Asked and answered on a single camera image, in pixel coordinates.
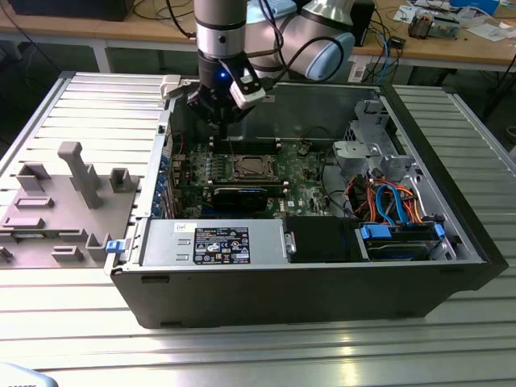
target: black cable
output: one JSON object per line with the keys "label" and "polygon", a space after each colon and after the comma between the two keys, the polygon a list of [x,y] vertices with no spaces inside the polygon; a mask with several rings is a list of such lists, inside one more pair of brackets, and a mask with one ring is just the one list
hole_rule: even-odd
{"label": "black cable", "polygon": [[0,7],[2,8],[3,10],[3,13],[6,15],[6,17],[10,20],[10,22],[13,24],[13,26],[16,27],[16,29],[19,31],[20,34],[22,34],[23,36],[25,36],[25,39],[27,39],[29,42],[31,42],[32,44],[34,44],[34,47],[41,53],[41,55],[44,56],[44,58],[48,61],[48,63],[50,63],[54,69],[56,69],[56,71],[61,74],[61,69],[59,68],[59,66],[56,64],[56,62],[54,62],[52,59],[50,59],[47,54],[45,54],[45,52],[38,46],[38,44],[32,40],[30,38],[29,35],[27,35],[25,33],[25,31],[9,16],[9,14],[7,13],[6,11],[6,8],[4,7],[3,5],[3,2],[0,1]]}
{"label": "black cable", "polygon": [[[164,16],[161,16],[160,13],[163,12],[164,10],[167,10],[168,7],[167,6],[164,6],[162,8],[160,8],[156,13],[157,13],[157,18],[155,17],[151,17],[151,16],[145,16],[145,15],[142,15],[140,14],[138,11],[137,11],[137,8],[140,4],[142,4],[143,2],[146,2],[147,0],[140,0],[139,2],[137,2],[133,8],[132,8],[132,13],[135,14],[136,16],[142,18],[142,19],[146,19],[146,20],[157,20],[157,21],[161,21],[161,20],[172,20],[172,17],[164,17]],[[172,6],[172,8],[181,8],[183,6],[188,6],[193,0],[189,0],[188,2],[184,3],[184,4],[181,4],[179,6]],[[184,14],[181,14],[181,15],[175,15],[176,18],[181,18],[183,16],[186,16],[186,15],[190,15],[192,14],[193,11],[189,11],[189,12],[185,12]]]}
{"label": "black cable", "polygon": [[268,25],[274,30],[274,39],[276,45],[274,52],[278,54],[281,64],[286,67],[287,64],[285,62],[285,58],[283,57],[283,52],[281,51],[285,45],[285,39],[283,38],[283,34],[281,33],[280,29],[276,25],[273,9],[268,3],[268,0],[258,0],[258,5],[260,6],[261,13],[265,17],[265,20],[267,20]]}
{"label": "black cable", "polygon": [[509,93],[509,90],[512,89],[514,84],[516,83],[516,73],[513,73],[512,79],[508,80],[505,84],[503,84],[503,81],[506,79],[507,74],[510,73],[510,70],[512,69],[514,62],[516,61],[516,54],[513,56],[513,60],[510,62],[509,67],[507,67],[507,70],[504,72],[503,77],[500,79],[500,83],[498,84],[498,87],[494,91],[493,96],[488,100],[487,104],[485,105],[484,112],[482,114],[482,118],[484,120],[488,119],[489,116],[495,111],[500,101],[504,98],[504,96]]}
{"label": "black cable", "polygon": [[341,190],[341,189],[336,189],[334,191],[331,191],[330,193],[328,193],[327,189],[326,189],[326,186],[324,185],[324,169],[326,167],[326,162],[328,161],[328,157],[330,156],[330,153],[331,151],[333,151],[333,145],[328,149],[328,152],[326,153],[326,156],[324,157],[324,161],[322,163],[322,168],[321,168],[321,174],[320,174],[320,177],[321,177],[321,188],[322,188],[322,194],[328,198],[328,200],[333,203],[337,208],[339,208],[340,210],[342,210],[344,212],[344,214],[348,214],[350,217],[352,218],[356,218],[356,216],[346,207],[344,206],[341,206],[335,199],[333,199],[331,197],[332,194],[337,194],[337,193],[344,193],[345,191]]}
{"label": "black cable", "polygon": [[326,152],[326,156],[324,157],[324,161],[322,163],[322,168],[321,168],[321,188],[322,188],[322,193],[324,194],[325,197],[327,197],[328,199],[330,199],[330,202],[332,202],[333,204],[335,204],[338,208],[340,208],[343,212],[346,212],[346,209],[344,207],[342,207],[336,200],[334,200],[329,194],[328,194],[328,191],[326,189],[326,187],[324,186],[324,168],[326,167],[326,162],[328,162],[328,157],[330,156],[330,153],[333,151],[333,145],[330,147],[330,149],[328,149],[328,152]]}
{"label": "black cable", "polygon": [[[21,60],[16,60],[16,59],[11,58],[10,55],[6,52],[6,50],[4,50],[4,48],[2,46],[0,46],[0,50],[2,50],[3,55],[10,61],[9,65],[17,65],[18,63],[21,62]],[[34,77],[31,77],[28,74],[25,74],[25,75],[21,74],[21,72],[17,66],[15,66],[15,70],[21,78],[25,79],[25,84],[26,84],[27,88],[29,89],[29,91],[31,93],[33,93],[34,95],[36,95],[37,97],[39,97],[39,98],[44,97],[44,94],[38,93],[37,91],[32,89],[32,87],[29,85],[28,81],[35,82],[40,87],[44,88],[45,92],[48,92],[50,90],[50,86],[45,85],[42,81],[40,81]]]}
{"label": "black cable", "polygon": [[319,80],[317,80],[315,82],[311,82],[311,83],[323,83],[323,82],[326,82],[327,80],[331,79],[340,70],[340,66],[344,62],[344,57],[345,57],[344,47],[337,39],[331,38],[330,36],[318,36],[317,38],[310,39],[309,41],[307,41],[305,44],[303,44],[298,49],[298,51],[292,56],[292,59],[290,60],[290,62],[285,66],[285,68],[283,70],[281,70],[281,73],[276,78],[274,78],[273,83],[274,84],[278,83],[280,81],[280,79],[282,79],[283,76],[285,74],[287,74],[287,72],[292,67],[293,63],[303,53],[303,51],[306,50],[307,47],[309,47],[311,44],[313,44],[315,42],[319,42],[321,40],[327,40],[327,41],[335,44],[339,48],[340,59],[339,59],[339,63],[335,67],[335,70],[333,70],[330,75],[328,75],[327,77],[324,77],[323,79],[319,79]]}
{"label": "black cable", "polygon": [[[385,73],[384,77],[388,77],[391,74],[393,74],[392,79],[394,79],[394,77],[396,77],[397,69],[399,68],[399,64],[400,64],[400,57],[403,55],[403,50],[401,50],[401,52],[400,52],[400,50],[396,48],[396,53],[397,53],[396,59],[393,61],[393,63],[389,64],[385,68],[385,69],[390,69],[390,68],[392,68],[394,66],[394,69],[392,69],[389,72]],[[374,81],[374,77],[379,77],[380,76],[381,69],[378,70],[378,73],[375,73],[374,69],[372,69],[371,71],[366,69],[365,71],[368,72],[368,75],[366,76],[366,78],[362,82],[366,82],[369,79],[370,76],[372,76],[372,81]]]}
{"label": "black cable", "polygon": [[185,31],[185,29],[183,29],[183,27],[181,27],[181,25],[177,21],[176,15],[174,14],[174,10],[172,9],[172,5],[170,4],[170,0],[165,0],[165,2],[167,3],[167,7],[168,7],[169,12],[170,12],[170,17],[172,18],[172,21],[176,25],[176,28],[179,30],[179,32],[181,34],[183,34],[188,39],[194,39],[197,36],[197,34],[195,32],[187,32],[187,31]]}
{"label": "black cable", "polygon": [[497,92],[495,92],[495,94],[491,97],[484,109],[484,114],[482,115],[484,120],[488,119],[489,116],[496,110],[498,104],[507,95],[507,93],[509,93],[514,85],[516,85],[516,73],[513,73],[512,78],[504,85],[500,85],[500,87],[497,88]]}
{"label": "black cable", "polygon": [[5,145],[7,145],[8,147],[10,147],[12,145],[12,143],[10,143],[9,141],[3,139],[2,137],[0,137],[0,143],[4,143]]}
{"label": "black cable", "polygon": [[314,126],[314,127],[309,127],[308,129],[306,129],[304,132],[303,132],[303,135],[301,136],[301,140],[305,140],[306,137],[308,136],[308,134],[311,132],[311,131],[316,131],[316,130],[320,130],[320,131],[323,131],[325,132],[328,136],[330,136],[330,139],[334,140],[334,141],[338,141],[339,139],[335,138],[335,136],[333,134],[330,133],[329,130],[327,130],[325,127],[321,127],[321,126]]}
{"label": "black cable", "polygon": [[504,79],[506,79],[507,74],[508,74],[508,73],[509,73],[509,71],[512,69],[512,67],[514,66],[514,62],[515,62],[515,61],[516,61],[516,54],[514,54],[514,56],[513,56],[513,60],[510,62],[509,67],[508,67],[508,68],[507,68],[507,70],[504,72],[503,77],[501,77],[500,84],[504,81]]}

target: wire bundle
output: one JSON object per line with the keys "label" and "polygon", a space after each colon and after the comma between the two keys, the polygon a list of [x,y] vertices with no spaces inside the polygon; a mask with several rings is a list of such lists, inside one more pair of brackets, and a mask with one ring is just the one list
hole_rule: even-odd
{"label": "wire bundle", "polygon": [[390,34],[390,31],[387,28],[387,26],[384,24],[383,19],[382,19],[380,13],[378,12],[378,9],[375,8],[374,11],[375,11],[376,15],[378,16],[379,21],[371,20],[371,24],[369,24],[368,31],[374,32],[377,35],[377,37],[381,38],[381,40],[377,39],[377,42],[384,50],[383,56],[385,57],[385,61],[384,61],[382,68],[377,72],[377,66],[380,63],[380,59],[383,57],[383,56],[378,56],[377,62],[374,64],[371,71],[369,71],[367,69],[365,70],[368,73],[368,75],[365,77],[363,82],[368,81],[369,78],[371,78],[371,82],[373,82],[375,77],[379,77],[377,80],[377,83],[380,83],[383,79],[385,79],[385,77],[387,77],[391,74],[393,74],[393,78],[396,77],[397,69],[399,67],[400,57],[403,55],[403,50],[399,50],[396,48],[396,54],[397,54],[396,59],[392,63],[390,63],[390,64],[388,63],[389,56],[390,56],[390,46],[389,46],[388,42],[391,38],[391,34]]}
{"label": "wire bundle", "polygon": [[[355,188],[357,185],[351,183],[348,187]],[[389,205],[385,211],[381,199],[386,194],[393,196],[393,204],[397,210],[397,218],[402,223],[423,223],[418,209],[418,197],[404,185],[397,185],[386,180],[372,180],[365,186],[366,200],[355,210],[355,216],[365,222],[377,222],[380,218],[384,223],[394,226],[395,221],[389,216],[393,206]]]}

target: black box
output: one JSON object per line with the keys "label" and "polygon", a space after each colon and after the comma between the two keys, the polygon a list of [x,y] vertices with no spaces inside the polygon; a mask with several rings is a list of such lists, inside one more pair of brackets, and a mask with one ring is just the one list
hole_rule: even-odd
{"label": "black box", "polygon": [[16,14],[123,21],[135,0],[9,0]]}
{"label": "black box", "polygon": [[374,6],[373,0],[355,0],[350,14],[353,20],[351,33],[355,36],[355,47],[362,47],[364,45]]}

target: blue drive latch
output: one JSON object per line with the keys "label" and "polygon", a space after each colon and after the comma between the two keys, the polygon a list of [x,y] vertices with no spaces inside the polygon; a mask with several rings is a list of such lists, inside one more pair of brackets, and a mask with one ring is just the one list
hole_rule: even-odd
{"label": "blue drive latch", "polygon": [[362,239],[391,239],[393,235],[385,224],[364,224],[360,228]]}

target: white plastic part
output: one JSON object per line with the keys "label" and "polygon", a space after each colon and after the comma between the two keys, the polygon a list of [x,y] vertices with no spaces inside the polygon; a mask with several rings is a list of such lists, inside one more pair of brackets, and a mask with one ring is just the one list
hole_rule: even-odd
{"label": "white plastic part", "polygon": [[251,94],[243,94],[242,90],[238,87],[236,82],[231,84],[231,88],[229,89],[231,96],[236,102],[236,105],[242,109],[247,110],[252,108],[254,105],[257,105],[261,100],[265,98],[265,90],[260,88],[255,93]]}

